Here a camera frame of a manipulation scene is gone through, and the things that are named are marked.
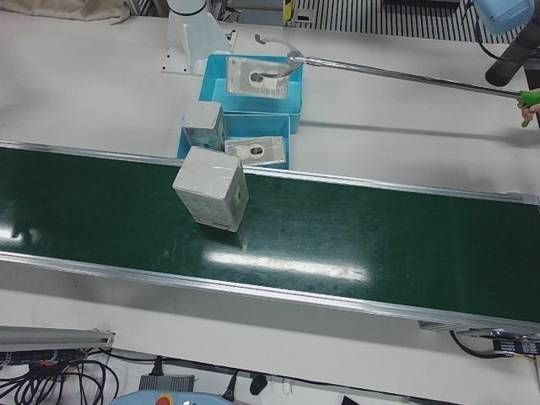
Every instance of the metal grabber tool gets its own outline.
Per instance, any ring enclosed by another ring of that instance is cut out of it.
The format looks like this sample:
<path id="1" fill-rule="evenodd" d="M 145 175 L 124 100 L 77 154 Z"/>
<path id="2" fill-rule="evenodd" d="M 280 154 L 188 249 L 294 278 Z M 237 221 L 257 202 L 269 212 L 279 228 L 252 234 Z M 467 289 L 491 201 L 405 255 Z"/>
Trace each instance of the metal grabber tool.
<path id="1" fill-rule="evenodd" d="M 370 67 L 364 65 L 357 65 L 354 63 L 346 63 L 339 61 L 332 61 L 329 59 L 320 59 L 318 57 L 305 57 L 296 47 L 286 40 L 280 38 L 261 38 L 259 34 L 255 35 L 255 41 L 261 45 L 266 45 L 267 42 L 277 42 L 283 44 L 289 48 L 287 54 L 287 64 L 289 67 L 281 73 L 253 73 L 250 77 L 251 80 L 261 82 L 264 78 L 285 78 L 293 74 L 304 63 L 311 66 L 323 66 L 325 68 L 334 68 L 349 70 L 351 72 L 374 74 L 376 76 L 384 76 L 386 78 L 398 78 L 401 80 L 408 80 L 411 82 L 420 82 L 427 84 L 434 84 L 437 86 L 451 87 L 453 89 L 461 89 L 467 91 L 475 91 L 477 93 L 485 93 L 487 95 L 498 95 L 499 97 L 508 97 L 517 100 L 520 103 L 520 108 L 530 108 L 535 104 L 540 103 L 540 92 L 532 91 L 515 91 L 508 89 L 497 89 L 494 87 L 481 86 L 478 84 L 461 83 L 455 80 L 448 80 L 445 78 L 430 78 L 428 76 L 421 76 L 418 74 L 396 72 L 392 70 L 379 69 L 378 67 Z M 529 121 L 521 123 L 522 127 L 526 127 Z"/>

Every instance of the white robotic arm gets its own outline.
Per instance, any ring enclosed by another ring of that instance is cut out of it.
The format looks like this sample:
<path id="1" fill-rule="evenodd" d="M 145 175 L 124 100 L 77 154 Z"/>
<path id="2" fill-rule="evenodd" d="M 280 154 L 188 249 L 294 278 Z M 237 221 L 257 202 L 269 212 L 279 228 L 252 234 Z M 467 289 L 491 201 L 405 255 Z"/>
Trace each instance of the white robotic arm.
<path id="1" fill-rule="evenodd" d="M 208 55 L 231 53 L 233 41 L 219 28 L 208 11 L 207 0 L 167 0 L 169 51 L 164 72 L 203 74 Z"/>

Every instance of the clear plastic package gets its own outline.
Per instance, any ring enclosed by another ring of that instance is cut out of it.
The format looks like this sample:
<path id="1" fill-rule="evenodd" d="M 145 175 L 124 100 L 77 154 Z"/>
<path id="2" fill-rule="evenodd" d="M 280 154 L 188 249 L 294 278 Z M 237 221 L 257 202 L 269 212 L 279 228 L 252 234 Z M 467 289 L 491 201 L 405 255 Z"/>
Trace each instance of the clear plastic package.
<path id="1" fill-rule="evenodd" d="M 289 92 L 289 76 L 264 78 L 258 73 L 281 73 L 288 67 L 289 65 L 284 63 L 247 57 L 228 57 L 227 92 L 271 99 L 286 99 Z"/>
<path id="2" fill-rule="evenodd" d="M 237 156 L 245 166 L 278 165 L 287 162 L 284 137 L 227 139 L 225 153 Z"/>

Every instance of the white box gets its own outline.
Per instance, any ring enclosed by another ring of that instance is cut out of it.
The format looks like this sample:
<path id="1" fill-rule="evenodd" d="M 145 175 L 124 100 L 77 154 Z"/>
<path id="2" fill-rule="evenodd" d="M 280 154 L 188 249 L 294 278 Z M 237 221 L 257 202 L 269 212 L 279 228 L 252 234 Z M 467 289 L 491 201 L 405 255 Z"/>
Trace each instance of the white box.
<path id="1" fill-rule="evenodd" d="M 227 124 L 221 103 L 213 101 L 191 103 L 182 122 L 182 131 L 191 146 L 224 150 Z"/>
<path id="2" fill-rule="evenodd" d="M 199 224 L 236 232 L 249 196 L 242 163 L 205 148 L 191 148 L 173 183 Z"/>

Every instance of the blue tray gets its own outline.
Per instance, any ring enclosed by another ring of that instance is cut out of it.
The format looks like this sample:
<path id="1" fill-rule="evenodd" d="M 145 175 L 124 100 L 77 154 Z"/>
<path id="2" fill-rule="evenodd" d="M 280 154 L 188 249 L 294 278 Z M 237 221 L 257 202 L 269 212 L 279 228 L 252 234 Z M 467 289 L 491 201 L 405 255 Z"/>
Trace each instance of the blue tray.
<path id="1" fill-rule="evenodd" d="M 208 57 L 204 78 L 202 79 L 201 101 L 218 101 L 225 113 L 287 114 L 290 118 L 290 131 L 298 131 L 302 113 L 303 67 L 294 72 L 289 79 L 287 99 L 269 99 L 251 95 L 227 93 L 227 57 L 230 55 L 213 54 Z M 263 61 L 286 63 L 286 57 L 256 55 L 234 55 Z"/>
<path id="2" fill-rule="evenodd" d="M 283 137 L 287 162 L 280 165 L 268 165 L 275 169 L 288 169 L 290 165 L 290 119 L 279 114 L 227 114 L 225 116 L 229 138 Z M 181 132 L 178 158 L 185 159 L 190 149 L 184 132 Z"/>

